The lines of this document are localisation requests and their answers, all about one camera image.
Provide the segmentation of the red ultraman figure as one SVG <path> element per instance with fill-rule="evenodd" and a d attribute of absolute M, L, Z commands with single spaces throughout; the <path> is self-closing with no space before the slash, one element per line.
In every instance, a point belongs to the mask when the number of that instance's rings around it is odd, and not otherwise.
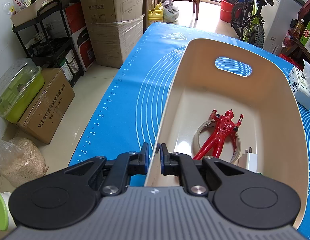
<path fill-rule="evenodd" d="M 233 146 L 233 156 L 231 158 L 231 163 L 234 163 L 240 154 L 241 142 L 237 134 L 239 127 L 242 123 L 244 115 L 241 114 L 237 123 L 232 121 L 234 117 L 233 110 L 228 110 L 224 115 L 218 114 L 217 110 L 214 109 L 208 121 L 201 124 L 197 129 L 194 136 L 193 142 L 196 142 L 193 146 L 195 156 L 192 158 L 194 160 L 203 159 L 212 150 L 212 156 L 219 158 L 222 154 L 224 143 L 227 139 L 231 140 Z M 208 139 L 203 143 L 202 146 L 199 144 L 199 135 L 203 130 L 208 127 L 213 127 L 214 130 Z"/>

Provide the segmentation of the white power adapter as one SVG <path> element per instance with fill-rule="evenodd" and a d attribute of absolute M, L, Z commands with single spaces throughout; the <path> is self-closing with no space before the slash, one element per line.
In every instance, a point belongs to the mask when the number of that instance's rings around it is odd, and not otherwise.
<path fill-rule="evenodd" d="M 253 152 L 251 147 L 249 147 L 238 159 L 237 165 L 241 168 L 245 168 L 246 170 L 256 173 L 258 171 L 258 155 Z"/>

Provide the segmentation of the beige plastic storage bin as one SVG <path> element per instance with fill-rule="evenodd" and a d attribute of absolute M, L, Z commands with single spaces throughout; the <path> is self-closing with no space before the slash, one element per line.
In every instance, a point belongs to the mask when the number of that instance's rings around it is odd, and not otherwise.
<path fill-rule="evenodd" d="M 163 176 L 159 146 L 196 154 L 194 136 L 211 112 L 233 110 L 241 149 L 224 144 L 194 160 L 207 196 L 186 193 L 176 176 Z M 138 218 L 164 238 L 301 239 L 308 197 L 308 152 L 299 107 L 286 75 L 268 59 L 214 40 L 191 40 L 173 78 L 158 129 Z M 239 167 L 251 147 L 258 171 Z"/>

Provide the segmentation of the floor cardboard box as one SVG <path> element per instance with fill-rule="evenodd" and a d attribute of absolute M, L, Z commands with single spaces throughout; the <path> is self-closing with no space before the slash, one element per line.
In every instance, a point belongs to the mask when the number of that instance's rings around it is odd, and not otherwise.
<path fill-rule="evenodd" d="M 49 144 L 75 92 L 60 68 L 45 68 L 43 88 L 32 100 L 16 125 L 44 144 Z"/>

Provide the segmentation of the bag of grain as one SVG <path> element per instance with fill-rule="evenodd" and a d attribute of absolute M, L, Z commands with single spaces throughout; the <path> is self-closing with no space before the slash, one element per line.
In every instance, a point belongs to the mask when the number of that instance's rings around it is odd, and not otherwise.
<path fill-rule="evenodd" d="M 32 140 L 0 140 L 0 173 L 13 187 L 43 177 L 47 170 L 46 161 Z"/>

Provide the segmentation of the wrapped lower cardboard box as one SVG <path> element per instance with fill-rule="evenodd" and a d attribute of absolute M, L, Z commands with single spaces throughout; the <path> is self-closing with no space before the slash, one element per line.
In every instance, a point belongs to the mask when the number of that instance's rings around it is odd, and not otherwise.
<path fill-rule="evenodd" d="M 143 16 L 133 20 L 87 23 L 96 63 L 120 68 L 143 35 Z"/>

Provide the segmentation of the green clear-lid container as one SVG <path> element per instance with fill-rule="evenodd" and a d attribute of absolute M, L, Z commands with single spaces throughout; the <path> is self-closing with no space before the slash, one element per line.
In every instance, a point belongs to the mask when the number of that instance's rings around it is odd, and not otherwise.
<path fill-rule="evenodd" d="M 45 83 L 41 68 L 31 59 L 18 59 L 0 79 L 0 117 L 14 124 Z"/>

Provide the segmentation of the green lid white container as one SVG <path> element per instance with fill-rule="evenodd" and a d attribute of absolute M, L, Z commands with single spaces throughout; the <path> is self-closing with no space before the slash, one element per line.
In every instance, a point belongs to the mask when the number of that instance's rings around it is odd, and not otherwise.
<path fill-rule="evenodd" d="M 0 192 L 0 230 L 10 232 L 16 228 L 16 224 L 9 211 L 8 202 L 10 192 Z"/>

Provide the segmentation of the black metal shelf rack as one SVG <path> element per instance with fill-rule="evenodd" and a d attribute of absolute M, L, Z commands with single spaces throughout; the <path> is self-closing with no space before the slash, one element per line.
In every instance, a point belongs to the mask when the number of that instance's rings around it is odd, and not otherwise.
<path fill-rule="evenodd" d="M 13 25 L 26 56 L 42 68 L 60 68 L 71 86 L 84 75 L 60 0 L 38 9 L 35 18 Z"/>

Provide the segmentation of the yellow oil jug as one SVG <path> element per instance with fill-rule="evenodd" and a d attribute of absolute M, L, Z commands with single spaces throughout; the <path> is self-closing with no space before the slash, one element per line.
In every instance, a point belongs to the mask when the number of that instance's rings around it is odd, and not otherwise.
<path fill-rule="evenodd" d="M 155 22 L 164 21 L 164 6 L 161 3 L 158 3 L 153 10 L 148 11 L 148 25 L 151 25 Z"/>

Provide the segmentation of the red bucket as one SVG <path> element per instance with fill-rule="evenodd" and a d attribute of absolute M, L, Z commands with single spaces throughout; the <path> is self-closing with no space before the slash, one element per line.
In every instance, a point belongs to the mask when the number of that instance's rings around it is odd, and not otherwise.
<path fill-rule="evenodd" d="M 232 9 L 239 0 L 221 0 L 220 1 L 220 20 L 230 23 L 232 19 Z"/>

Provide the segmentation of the green black bicycle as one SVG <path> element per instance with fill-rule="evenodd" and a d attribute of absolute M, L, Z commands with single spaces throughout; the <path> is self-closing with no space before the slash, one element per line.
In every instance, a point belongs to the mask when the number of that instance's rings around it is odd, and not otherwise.
<path fill-rule="evenodd" d="M 241 41 L 263 48 L 265 31 L 263 25 L 262 8 L 266 5 L 274 5 L 273 0 L 251 0 L 237 2 L 231 11 L 230 24 L 234 28 Z"/>

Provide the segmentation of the middle cardboard box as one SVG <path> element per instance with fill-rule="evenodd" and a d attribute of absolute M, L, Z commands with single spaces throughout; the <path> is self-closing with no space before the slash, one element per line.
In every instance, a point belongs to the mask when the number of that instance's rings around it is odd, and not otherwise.
<path fill-rule="evenodd" d="M 80 0 L 86 24 L 135 20 L 142 16 L 142 0 Z"/>

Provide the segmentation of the green white carton box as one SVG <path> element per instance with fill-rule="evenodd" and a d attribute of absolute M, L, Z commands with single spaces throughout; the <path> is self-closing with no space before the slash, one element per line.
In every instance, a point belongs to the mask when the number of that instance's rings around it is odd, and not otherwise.
<path fill-rule="evenodd" d="M 310 21 L 308 22 L 304 33 L 300 39 L 301 44 L 306 48 L 306 50 L 310 53 Z"/>

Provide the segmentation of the white freezer cabinet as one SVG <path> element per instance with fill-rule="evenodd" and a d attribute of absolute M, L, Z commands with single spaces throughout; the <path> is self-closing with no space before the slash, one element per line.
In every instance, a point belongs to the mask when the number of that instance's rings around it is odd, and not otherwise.
<path fill-rule="evenodd" d="M 290 29 L 291 20 L 305 4 L 303 0 L 273 0 L 274 5 L 262 8 L 261 14 L 265 23 L 265 42 L 263 49 L 278 55 L 284 51 L 282 41 Z"/>

